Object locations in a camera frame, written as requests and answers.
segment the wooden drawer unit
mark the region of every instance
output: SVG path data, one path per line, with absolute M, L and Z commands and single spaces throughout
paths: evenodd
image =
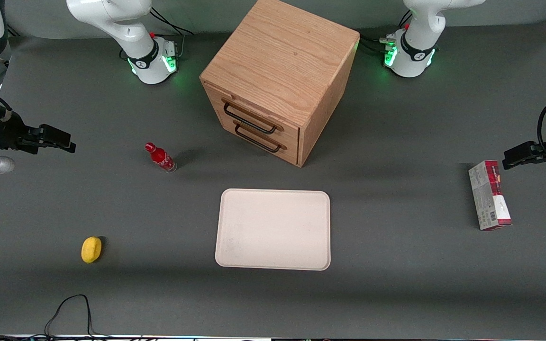
M 223 128 L 303 166 L 343 93 L 359 33 L 258 0 L 200 76 Z
M 238 101 L 237 97 L 226 95 L 204 81 L 202 84 L 225 130 L 287 162 L 297 163 L 299 142 L 297 127 L 250 108 L 249 105 Z

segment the red packaging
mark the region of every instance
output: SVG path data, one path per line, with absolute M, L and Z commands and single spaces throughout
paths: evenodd
M 483 161 L 469 170 L 479 228 L 492 231 L 511 225 L 511 216 L 501 191 L 498 161 Z
M 150 153 L 153 162 L 160 166 L 165 172 L 172 173 L 176 170 L 176 163 L 174 163 L 168 153 L 160 147 L 148 142 L 145 144 L 145 150 Z

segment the white tray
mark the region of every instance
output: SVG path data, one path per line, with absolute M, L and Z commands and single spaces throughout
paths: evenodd
M 327 269 L 330 198 L 310 190 L 225 190 L 215 257 L 236 268 Z

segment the cardboard box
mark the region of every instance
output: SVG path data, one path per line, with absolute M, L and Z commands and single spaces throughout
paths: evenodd
M 501 191 L 498 161 L 483 161 L 469 170 L 479 229 L 493 231 L 511 225 L 511 216 Z

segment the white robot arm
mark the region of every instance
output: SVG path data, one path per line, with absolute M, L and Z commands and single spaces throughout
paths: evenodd
M 416 77 L 431 64 L 437 39 L 446 28 L 446 9 L 477 6 L 485 0 L 404 0 L 412 11 L 409 28 L 387 35 L 392 46 L 385 56 L 385 66 L 402 77 Z
M 137 21 L 149 14 L 151 0 L 67 0 L 67 7 L 75 19 L 100 28 L 117 41 L 142 82 L 158 84 L 176 71 L 174 43 L 151 37 Z

